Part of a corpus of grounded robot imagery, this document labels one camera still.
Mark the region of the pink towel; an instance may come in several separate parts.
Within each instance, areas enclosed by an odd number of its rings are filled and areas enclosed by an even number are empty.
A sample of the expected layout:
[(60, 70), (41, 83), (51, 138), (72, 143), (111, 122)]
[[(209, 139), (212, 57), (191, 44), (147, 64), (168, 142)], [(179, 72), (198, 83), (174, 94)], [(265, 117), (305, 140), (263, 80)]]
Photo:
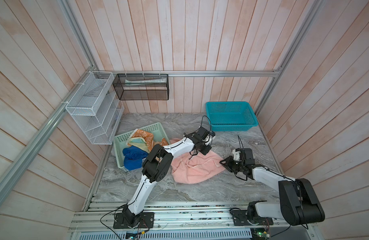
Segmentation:
[(208, 180), (225, 168), (220, 164), (223, 160), (218, 154), (209, 151), (206, 155), (191, 155), (195, 144), (188, 138), (174, 139), (174, 143), (164, 149), (172, 154), (171, 175), (175, 182), (181, 184), (197, 184)]

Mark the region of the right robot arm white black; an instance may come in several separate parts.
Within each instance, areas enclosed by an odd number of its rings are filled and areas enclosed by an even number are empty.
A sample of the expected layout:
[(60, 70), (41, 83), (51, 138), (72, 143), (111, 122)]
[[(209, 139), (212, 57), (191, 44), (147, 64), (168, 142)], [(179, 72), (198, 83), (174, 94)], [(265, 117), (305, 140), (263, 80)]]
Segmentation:
[(251, 149), (235, 149), (220, 164), (240, 180), (254, 180), (279, 193), (278, 203), (254, 201), (246, 211), (232, 208), (231, 215), (241, 224), (259, 225), (277, 219), (290, 226), (307, 226), (325, 220), (324, 210), (309, 180), (287, 177), (256, 164)]

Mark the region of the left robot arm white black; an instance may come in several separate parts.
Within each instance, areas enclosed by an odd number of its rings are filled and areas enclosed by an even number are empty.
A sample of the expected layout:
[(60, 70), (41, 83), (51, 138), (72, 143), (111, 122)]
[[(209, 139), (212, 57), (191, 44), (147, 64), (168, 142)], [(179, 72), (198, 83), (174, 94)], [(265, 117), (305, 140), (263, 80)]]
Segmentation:
[(141, 179), (133, 197), (119, 213), (123, 217), (122, 223), (130, 228), (137, 226), (148, 196), (157, 182), (167, 175), (172, 160), (193, 151), (206, 155), (212, 148), (215, 135), (211, 129), (199, 127), (185, 134), (177, 143), (154, 146), (142, 164)]

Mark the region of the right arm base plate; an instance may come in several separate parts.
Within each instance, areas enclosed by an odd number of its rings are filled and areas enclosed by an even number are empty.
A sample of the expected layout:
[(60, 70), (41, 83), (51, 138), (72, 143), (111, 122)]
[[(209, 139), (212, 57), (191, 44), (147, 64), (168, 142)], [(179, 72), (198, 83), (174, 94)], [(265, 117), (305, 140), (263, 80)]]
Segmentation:
[(271, 218), (255, 216), (249, 210), (231, 208), (229, 213), (233, 218), (234, 226), (271, 226), (274, 224), (274, 221)]

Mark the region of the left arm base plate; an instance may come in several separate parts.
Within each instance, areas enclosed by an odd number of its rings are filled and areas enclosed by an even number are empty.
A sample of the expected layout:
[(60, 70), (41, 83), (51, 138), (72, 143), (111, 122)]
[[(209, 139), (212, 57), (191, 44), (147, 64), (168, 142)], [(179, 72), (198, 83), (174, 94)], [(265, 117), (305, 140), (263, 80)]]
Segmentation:
[(153, 228), (154, 213), (141, 212), (138, 215), (117, 213), (113, 223), (114, 229)]

